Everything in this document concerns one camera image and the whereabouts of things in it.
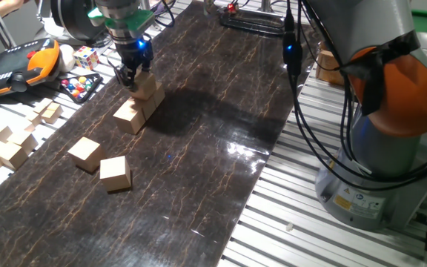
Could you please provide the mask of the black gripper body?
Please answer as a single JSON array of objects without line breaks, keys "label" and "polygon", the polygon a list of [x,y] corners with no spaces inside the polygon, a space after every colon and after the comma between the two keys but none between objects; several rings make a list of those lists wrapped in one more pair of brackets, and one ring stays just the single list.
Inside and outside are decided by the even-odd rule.
[{"label": "black gripper body", "polygon": [[144,40],[143,37],[129,41],[128,43],[116,43],[116,50],[121,61],[127,67],[137,70],[142,69],[142,54],[145,50],[152,50],[151,40]]}]

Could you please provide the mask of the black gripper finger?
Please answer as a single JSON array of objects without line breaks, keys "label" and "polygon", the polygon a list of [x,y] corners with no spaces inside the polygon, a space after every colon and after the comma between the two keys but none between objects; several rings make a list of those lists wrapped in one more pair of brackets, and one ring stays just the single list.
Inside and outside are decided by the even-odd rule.
[{"label": "black gripper finger", "polygon": [[150,72],[151,70],[151,62],[153,60],[153,51],[145,50],[142,54],[142,71]]},{"label": "black gripper finger", "polygon": [[119,84],[123,85],[131,92],[137,92],[138,87],[135,83],[136,70],[127,67],[121,63],[118,67],[115,67],[115,74]]}]

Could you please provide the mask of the person hand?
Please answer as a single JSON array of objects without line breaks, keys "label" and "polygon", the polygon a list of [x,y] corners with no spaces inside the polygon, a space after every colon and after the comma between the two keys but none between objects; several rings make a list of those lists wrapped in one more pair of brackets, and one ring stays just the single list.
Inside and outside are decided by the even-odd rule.
[{"label": "person hand", "polygon": [[21,8],[25,0],[0,0],[0,16],[5,17],[15,10]]}]

